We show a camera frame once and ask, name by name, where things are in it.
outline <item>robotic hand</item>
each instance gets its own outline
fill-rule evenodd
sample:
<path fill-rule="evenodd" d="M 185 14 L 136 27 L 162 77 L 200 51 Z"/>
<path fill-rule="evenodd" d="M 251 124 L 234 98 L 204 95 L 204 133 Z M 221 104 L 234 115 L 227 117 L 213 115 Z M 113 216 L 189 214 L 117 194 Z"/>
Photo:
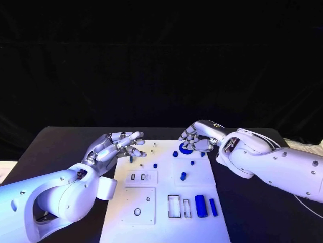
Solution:
<path fill-rule="evenodd" d="M 227 133 L 208 120 L 195 122 L 179 140 L 184 148 L 210 152 L 220 146 L 217 161 L 243 178 L 257 175 L 289 193 L 323 203 L 323 157 L 305 151 L 280 148 L 264 135 L 240 128 Z"/>
<path fill-rule="evenodd" d="M 91 144 L 81 163 L 67 170 L 0 187 L 0 242 L 40 242 L 84 218 L 96 198 L 113 199 L 117 181 L 102 177 L 119 157 L 146 157 L 142 132 L 104 134 Z M 35 211 L 50 213 L 41 219 Z"/>

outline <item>small blue object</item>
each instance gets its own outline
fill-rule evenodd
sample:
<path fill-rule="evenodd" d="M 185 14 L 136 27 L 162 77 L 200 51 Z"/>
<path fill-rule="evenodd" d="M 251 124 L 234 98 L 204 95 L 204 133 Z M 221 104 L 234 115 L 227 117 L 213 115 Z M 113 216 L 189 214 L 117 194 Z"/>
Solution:
<path fill-rule="evenodd" d="M 182 143 L 182 144 L 179 145 L 179 151 L 181 151 L 181 153 L 182 153 L 182 154 L 192 154 L 192 150 L 189 150 L 189 149 L 184 149 L 184 148 L 182 148 L 184 144 L 185 144 L 185 143 Z"/>
<path fill-rule="evenodd" d="M 197 213 L 200 218 L 205 218 L 208 216 L 205 198 L 202 195 L 197 196 Z"/>
<path fill-rule="evenodd" d="M 217 210 L 217 205 L 214 199 L 211 199 L 211 209 L 213 209 L 213 214 L 217 217 L 218 216 L 218 210 Z"/>
<path fill-rule="evenodd" d="M 182 181 L 185 180 L 185 177 L 187 177 L 187 172 L 182 172 L 182 176 L 181 176 Z"/>

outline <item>gray table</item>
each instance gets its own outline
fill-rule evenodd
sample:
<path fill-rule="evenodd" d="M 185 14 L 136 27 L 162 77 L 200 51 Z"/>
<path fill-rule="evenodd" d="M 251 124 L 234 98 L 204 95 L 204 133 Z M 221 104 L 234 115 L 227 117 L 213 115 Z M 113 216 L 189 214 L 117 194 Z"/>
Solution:
<path fill-rule="evenodd" d="M 79 163 L 87 148 L 104 133 L 143 131 L 145 139 L 175 140 L 185 128 L 47 127 L 35 138 L 4 185 L 67 169 Z M 275 129 L 253 128 L 287 146 Z M 323 242 L 323 219 L 315 216 L 293 195 L 267 185 L 257 176 L 237 176 L 210 153 L 217 189 L 233 242 Z M 104 174 L 115 177 L 115 170 Z M 42 242 L 100 242 L 107 201 L 96 200 L 86 218 L 55 232 Z"/>

